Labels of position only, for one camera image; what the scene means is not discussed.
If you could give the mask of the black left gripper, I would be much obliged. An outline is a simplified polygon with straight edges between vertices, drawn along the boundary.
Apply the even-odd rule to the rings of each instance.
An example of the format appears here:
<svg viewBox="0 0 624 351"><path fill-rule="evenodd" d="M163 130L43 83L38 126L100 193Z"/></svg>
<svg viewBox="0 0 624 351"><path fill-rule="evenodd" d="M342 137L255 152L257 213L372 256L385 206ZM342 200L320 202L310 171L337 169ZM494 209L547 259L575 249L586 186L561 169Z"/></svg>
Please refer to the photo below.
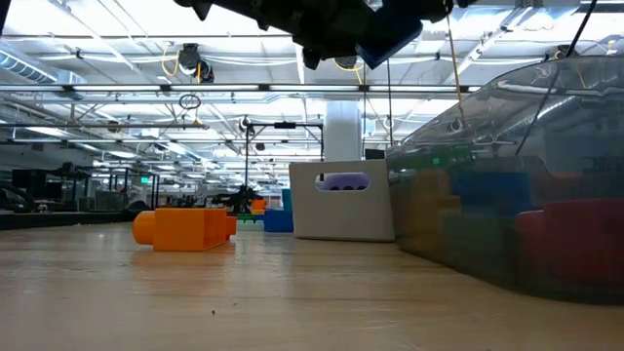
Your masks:
<svg viewBox="0 0 624 351"><path fill-rule="evenodd" d="M205 20L212 6L255 20L267 30L276 27L292 34L301 45L309 68L313 61L362 55L376 51L383 4L366 4L363 0L173 0L191 8Z"/></svg>

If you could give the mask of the distant dark workstations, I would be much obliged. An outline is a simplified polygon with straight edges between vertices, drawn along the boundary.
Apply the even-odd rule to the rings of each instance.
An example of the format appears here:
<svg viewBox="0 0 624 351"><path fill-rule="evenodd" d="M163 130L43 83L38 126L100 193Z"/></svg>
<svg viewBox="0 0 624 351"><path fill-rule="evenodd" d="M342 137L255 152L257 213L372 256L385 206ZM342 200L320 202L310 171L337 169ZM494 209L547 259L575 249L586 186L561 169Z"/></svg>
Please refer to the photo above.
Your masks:
<svg viewBox="0 0 624 351"><path fill-rule="evenodd" d="M131 168L16 169L0 178L0 231L131 221L155 209L160 183Z"/></svg>

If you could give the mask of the large orange peg block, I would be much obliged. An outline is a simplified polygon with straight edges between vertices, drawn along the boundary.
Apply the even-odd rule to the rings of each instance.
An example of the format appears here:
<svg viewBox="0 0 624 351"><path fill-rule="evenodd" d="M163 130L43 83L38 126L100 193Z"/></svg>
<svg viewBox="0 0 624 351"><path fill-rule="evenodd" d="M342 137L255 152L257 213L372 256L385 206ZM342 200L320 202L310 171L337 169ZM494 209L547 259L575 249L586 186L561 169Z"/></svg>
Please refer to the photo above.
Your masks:
<svg viewBox="0 0 624 351"><path fill-rule="evenodd" d="M155 252L204 252L236 232L237 218L225 209L159 208L141 212L132 226L135 241Z"/></svg>

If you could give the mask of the large green peg block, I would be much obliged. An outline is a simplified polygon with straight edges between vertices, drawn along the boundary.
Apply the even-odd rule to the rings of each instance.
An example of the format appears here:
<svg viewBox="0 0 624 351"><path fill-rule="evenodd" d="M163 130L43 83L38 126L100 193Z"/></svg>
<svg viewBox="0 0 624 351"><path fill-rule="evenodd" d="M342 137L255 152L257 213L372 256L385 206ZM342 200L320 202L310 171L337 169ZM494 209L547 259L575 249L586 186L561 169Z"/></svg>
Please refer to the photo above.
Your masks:
<svg viewBox="0 0 624 351"><path fill-rule="evenodd" d="M475 161L472 149L465 145L421 147L407 156L408 165L416 169L461 168Z"/></svg>

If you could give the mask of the red toy brick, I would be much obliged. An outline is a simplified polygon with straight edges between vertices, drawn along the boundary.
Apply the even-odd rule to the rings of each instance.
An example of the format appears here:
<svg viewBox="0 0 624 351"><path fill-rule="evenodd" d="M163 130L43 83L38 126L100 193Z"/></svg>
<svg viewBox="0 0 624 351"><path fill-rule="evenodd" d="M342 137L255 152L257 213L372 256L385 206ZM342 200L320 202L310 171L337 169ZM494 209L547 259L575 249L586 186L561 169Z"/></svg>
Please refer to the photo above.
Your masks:
<svg viewBox="0 0 624 351"><path fill-rule="evenodd" d="M550 202L518 214L515 227L538 287L624 294L624 198Z"/></svg>

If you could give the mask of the white square pillar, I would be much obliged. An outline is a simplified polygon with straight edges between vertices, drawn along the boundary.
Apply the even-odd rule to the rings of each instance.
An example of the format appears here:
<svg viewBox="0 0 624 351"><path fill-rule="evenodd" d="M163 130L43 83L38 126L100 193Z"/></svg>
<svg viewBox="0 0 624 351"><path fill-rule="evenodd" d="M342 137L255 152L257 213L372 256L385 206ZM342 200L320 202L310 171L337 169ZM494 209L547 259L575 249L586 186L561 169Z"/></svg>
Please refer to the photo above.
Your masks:
<svg viewBox="0 0 624 351"><path fill-rule="evenodd" d="M359 161L361 113L356 101L330 100L326 104L324 147L327 161Z"/></svg>

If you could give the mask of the distant black rig frame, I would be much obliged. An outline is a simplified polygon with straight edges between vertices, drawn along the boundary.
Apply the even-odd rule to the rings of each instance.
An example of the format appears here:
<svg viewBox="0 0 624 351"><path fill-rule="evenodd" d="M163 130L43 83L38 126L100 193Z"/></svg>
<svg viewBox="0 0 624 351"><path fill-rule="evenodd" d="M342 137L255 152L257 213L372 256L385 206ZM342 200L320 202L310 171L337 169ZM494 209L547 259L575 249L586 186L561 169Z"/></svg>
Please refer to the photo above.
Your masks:
<svg viewBox="0 0 624 351"><path fill-rule="evenodd" d="M284 188L290 187L288 166L292 162L316 159L324 161L324 126L311 122L253 122L244 118L242 127L245 132L244 155L245 170L242 185L252 188L259 196L282 195ZM261 138L265 130L283 131L302 129L304 138L287 138L283 136L277 139L275 136ZM319 150L310 153L305 150L296 153L292 151L266 151L265 146L309 146L317 143Z"/></svg>

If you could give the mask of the white plastic bin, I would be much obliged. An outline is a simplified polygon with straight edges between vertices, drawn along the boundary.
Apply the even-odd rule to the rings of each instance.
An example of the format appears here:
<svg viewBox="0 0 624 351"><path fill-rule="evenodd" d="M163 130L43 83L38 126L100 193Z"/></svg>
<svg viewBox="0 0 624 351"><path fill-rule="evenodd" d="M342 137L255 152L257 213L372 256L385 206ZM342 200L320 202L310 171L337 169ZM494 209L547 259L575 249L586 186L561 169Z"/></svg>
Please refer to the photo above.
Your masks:
<svg viewBox="0 0 624 351"><path fill-rule="evenodd" d="M384 160L292 163L289 166L293 233L299 239L395 240ZM323 191L326 175L365 173L364 190Z"/></svg>

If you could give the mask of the grey translucent plastic bin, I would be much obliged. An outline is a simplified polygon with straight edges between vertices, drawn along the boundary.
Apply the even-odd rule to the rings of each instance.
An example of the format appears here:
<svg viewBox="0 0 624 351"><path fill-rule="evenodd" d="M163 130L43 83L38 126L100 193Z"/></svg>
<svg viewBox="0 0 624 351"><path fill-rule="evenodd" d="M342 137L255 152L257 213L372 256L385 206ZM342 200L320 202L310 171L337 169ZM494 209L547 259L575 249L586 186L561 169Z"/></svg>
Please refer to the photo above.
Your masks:
<svg viewBox="0 0 624 351"><path fill-rule="evenodd" d="M386 154L394 203L401 185L421 171L407 153L421 147L465 145L475 161L454 172L526 173L533 209L550 202L624 198L624 58L572 57L507 72L404 138ZM519 293L585 303L624 305L624 294L560 292L538 287L521 258L507 284Z"/></svg>

